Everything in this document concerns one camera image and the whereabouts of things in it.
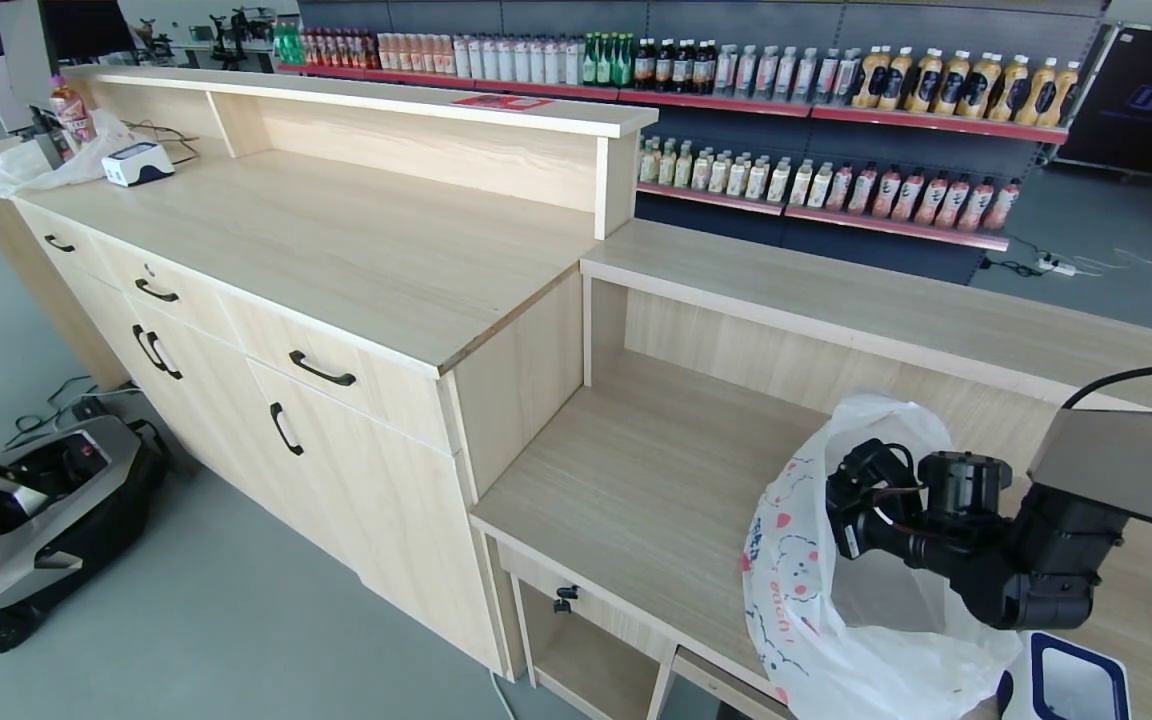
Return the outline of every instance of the gray floor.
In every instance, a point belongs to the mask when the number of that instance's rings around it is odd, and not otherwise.
[[[1152,259],[1152,185],[1048,170],[1025,194],[1011,222],[1018,237],[1068,256],[1114,262],[1122,247]],[[1009,258],[1028,263],[1032,252]],[[988,270],[973,286],[1152,327],[1152,266],[1106,278]],[[18,354],[20,343],[31,350]],[[46,414],[52,389],[81,373],[0,256],[0,446],[14,418]],[[505,692],[522,720],[579,717],[526,682]],[[680,682],[666,715],[699,719],[715,707]],[[204,471],[166,484],[134,552],[0,657],[0,720],[9,717],[505,714],[480,666]]]

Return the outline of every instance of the card reader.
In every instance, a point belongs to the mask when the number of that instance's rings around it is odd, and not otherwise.
[[[175,169],[168,159],[168,151],[157,142],[137,142],[101,159],[105,177],[122,187],[136,187],[157,179],[172,176]]]

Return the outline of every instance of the printed plastic bag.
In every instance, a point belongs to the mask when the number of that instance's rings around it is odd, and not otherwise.
[[[758,502],[741,558],[750,638],[799,720],[957,720],[995,692],[1020,637],[979,623],[931,571],[881,551],[838,555],[826,479],[869,438],[904,445],[915,462],[954,450],[914,402],[840,402]]]
[[[0,154],[0,197],[22,190],[50,190],[105,177],[101,159],[145,138],[129,131],[122,120],[106,109],[92,109],[96,141],[89,142],[54,170],[32,142],[22,142]]]

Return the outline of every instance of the black drawer handle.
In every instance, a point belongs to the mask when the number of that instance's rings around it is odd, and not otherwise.
[[[174,291],[169,291],[166,293],[166,295],[161,295],[160,293],[150,290],[150,281],[147,281],[145,278],[136,278],[136,290],[143,291],[145,293],[145,295],[150,297],[157,297],[162,302],[175,302],[180,300],[180,296]]]
[[[282,414],[282,402],[275,402],[273,406],[270,406],[270,418],[274,420],[274,429],[278,429],[278,437],[283,438],[283,445],[287,446],[287,450],[290,452],[291,455],[305,455],[305,448],[288,442],[287,433],[283,432],[283,424],[278,420],[278,416]]]
[[[78,250],[74,245],[60,245],[60,243],[56,242],[56,236],[54,236],[54,234],[45,234],[45,236],[41,236],[41,240],[45,240],[47,245],[54,247],[61,252],[73,252],[74,250]]]
[[[320,377],[324,379],[324,381],[338,384],[338,386],[340,387],[349,387],[353,386],[354,382],[358,381],[358,378],[353,377],[353,373],[346,373],[342,376],[329,376],[324,373],[323,370],[306,365],[305,354],[303,354],[301,350],[293,350],[291,354],[288,354],[288,357],[291,357],[293,365],[296,365],[297,367],[305,370],[306,373]]]
[[[156,369],[162,370],[164,373],[168,372],[168,365],[166,365],[162,359],[158,359],[154,356],[154,353],[151,353],[150,348],[145,346],[145,341],[141,340],[145,336],[145,328],[142,328],[141,325],[132,325],[132,336],[136,338],[136,344],[141,346],[141,351],[150,359],[150,364],[154,365]]]
[[[154,355],[159,357],[159,363],[161,363],[159,369],[162,370],[164,373],[172,376],[172,378],[177,379],[177,381],[180,378],[184,377],[179,372],[179,370],[173,370],[172,366],[168,365],[168,361],[162,358],[162,353],[159,351],[159,333],[145,333],[145,341],[150,343],[150,350],[154,351]]]

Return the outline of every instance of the red sign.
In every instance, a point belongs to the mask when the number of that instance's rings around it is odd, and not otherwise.
[[[550,105],[553,100],[544,97],[524,97],[521,94],[476,94],[463,100],[456,100],[453,105],[470,105],[471,108],[508,109],[511,113],[522,113],[525,109],[540,108],[541,105]]]

